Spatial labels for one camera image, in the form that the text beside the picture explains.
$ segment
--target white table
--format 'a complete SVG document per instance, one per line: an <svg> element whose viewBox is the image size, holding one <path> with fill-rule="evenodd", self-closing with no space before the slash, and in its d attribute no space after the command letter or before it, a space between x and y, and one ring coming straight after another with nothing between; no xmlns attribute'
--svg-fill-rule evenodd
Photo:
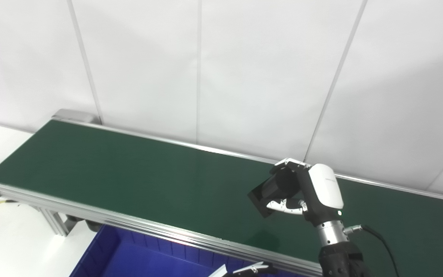
<svg viewBox="0 0 443 277"><path fill-rule="evenodd" d="M32 134L0 126L0 162ZM18 203L0 205L0 275L67 277L95 236L84 221L55 235L42 214Z"/></svg>

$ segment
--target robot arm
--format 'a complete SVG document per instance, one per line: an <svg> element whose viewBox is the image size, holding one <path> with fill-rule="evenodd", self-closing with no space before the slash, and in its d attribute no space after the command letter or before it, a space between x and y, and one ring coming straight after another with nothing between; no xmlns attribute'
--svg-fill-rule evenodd
<svg viewBox="0 0 443 277"><path fill-rule="evenodd" d="M270 173L271 177L248 194L261 215L267 217L275 210L303 215L319 234L322 248L318 259L324 277L371 276L340 219L343 199L333 170L327 165L284 159ZM293 199L299 191L304 199Z"/></svg>

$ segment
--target green belt surface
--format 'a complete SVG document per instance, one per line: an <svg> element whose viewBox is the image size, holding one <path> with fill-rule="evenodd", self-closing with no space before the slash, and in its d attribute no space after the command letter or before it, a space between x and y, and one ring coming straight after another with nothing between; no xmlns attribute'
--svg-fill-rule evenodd
<svg viewBox="0 0 443 277"><path fill-rule="evenodd" d="M281 212L263 219L246 196L271 167L51 120L0 164L0 184L317 262L320 243L310 223ZM346 226L380 232L403 277L443 276L443 200L338 181ZM377 239L350 238L373 273L394 276Z"/></svg>

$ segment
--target blue plastic bin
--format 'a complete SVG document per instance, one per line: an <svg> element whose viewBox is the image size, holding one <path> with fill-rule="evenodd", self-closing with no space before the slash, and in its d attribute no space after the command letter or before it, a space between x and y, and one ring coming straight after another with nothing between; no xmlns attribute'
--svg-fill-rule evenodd
<svg viewBox="0 0 443 277"><path fill-rule="evenodd" d="M71 277L208 277L223 264L232 272L252 263L104 225ZM281 270L262 276L301 277Z"/></svg>

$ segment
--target black cable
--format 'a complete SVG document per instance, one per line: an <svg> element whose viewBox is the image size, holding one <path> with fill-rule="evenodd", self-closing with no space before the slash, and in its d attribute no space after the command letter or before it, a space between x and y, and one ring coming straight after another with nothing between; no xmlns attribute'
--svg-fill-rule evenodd
<svg viewBox="0 0 443 277"><path fill-rule="evenodd" d="M398 267L396 265L396 260L394 259L394 256L392 255L392 251L389 248L389 245L387 245L387 242L385 242L385 239L380 235L380 233L376 232L374 229L370 228L370 226L362 225L363 231L366 231L373 235L374 237L378 238L385 246L385 249L387 249L387 252L389 253L389 256L392 260L392 265L394 266L394 271L396 272L396 276L399 277Z"/></svg>

